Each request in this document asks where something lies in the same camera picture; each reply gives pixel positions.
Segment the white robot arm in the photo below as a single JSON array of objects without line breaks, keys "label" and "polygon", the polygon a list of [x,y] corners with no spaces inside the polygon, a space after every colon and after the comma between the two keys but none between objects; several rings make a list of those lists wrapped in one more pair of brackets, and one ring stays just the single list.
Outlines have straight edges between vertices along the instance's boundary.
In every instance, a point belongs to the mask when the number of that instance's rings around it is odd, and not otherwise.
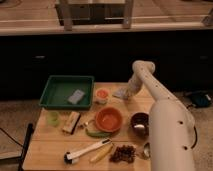
[{"label": "white robot arm", "polygon": [[152,73],[155,64],[135,61],[124,93],[131,97],[144,84],[155,102],[149,112],[151,171],[195,171],[189,129],[195,121],[187,108]]}]

